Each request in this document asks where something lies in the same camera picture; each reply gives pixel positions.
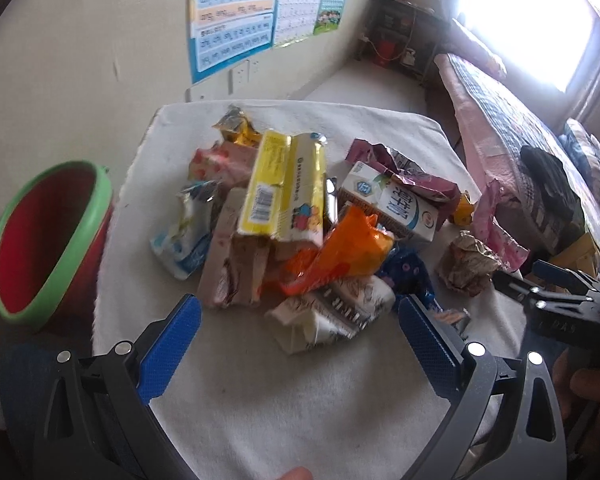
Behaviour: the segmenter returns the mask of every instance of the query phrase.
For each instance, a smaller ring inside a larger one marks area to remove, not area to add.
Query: pile of trash
[[[151,248],[176,279],[202,269],[197,296],[207,308],[285,294],[265,320],[288,353],[353,338],[405,294],[462,332],[468,313],[440,307],[417,255],[447,219],[469,228],[436,267],[449,288],[474,296],[495,269],[526,259],[494,222],[497,181],[474,205],[400,152],[355,139],[338,186],[322,133],[261,133],[233,105],[214,127],[222,140],[193,155],[179,218]]]

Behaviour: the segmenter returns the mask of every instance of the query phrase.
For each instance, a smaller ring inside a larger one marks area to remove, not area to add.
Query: silver screw
[[[69,359],[71,359],[71,352],[69,352],[68,350],[62,350],[58,354],[58,357],[56,357],[56,361],[58,361],[59,363],[65,363]]]
[[[116,345],[116,354],[126,355],[131,352],[131,343],[129,341],[123,341]]]
[[[542,356],[538,352],[529,352],[526,357],[535,365],[542,364]]]
[[[480,357],[486,352],[486,349],[480,343],[469,343],[466,348],[469,351],[469,354],[475,355],[476,357]]]

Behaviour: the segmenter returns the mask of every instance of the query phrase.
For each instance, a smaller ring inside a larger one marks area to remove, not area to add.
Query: floor
[[[304,100],[427,114],[424,89],[414,79],[366,60],[349,61]]]

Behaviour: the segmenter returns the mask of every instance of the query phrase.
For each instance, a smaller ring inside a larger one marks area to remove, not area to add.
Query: barcode
[[[271,218],[273,205],[273,189],[265,184],[258,184],[256,197],[253,200],[249,220],[255,224],[267,224]]]

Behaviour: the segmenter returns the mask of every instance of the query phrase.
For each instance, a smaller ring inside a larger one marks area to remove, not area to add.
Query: crumpled brown wrapper
[[[474,297],[489,286],[493,271],[501,266],[496,253],[469,231],[460,231],[446,249],[436,272],[451,290]]]

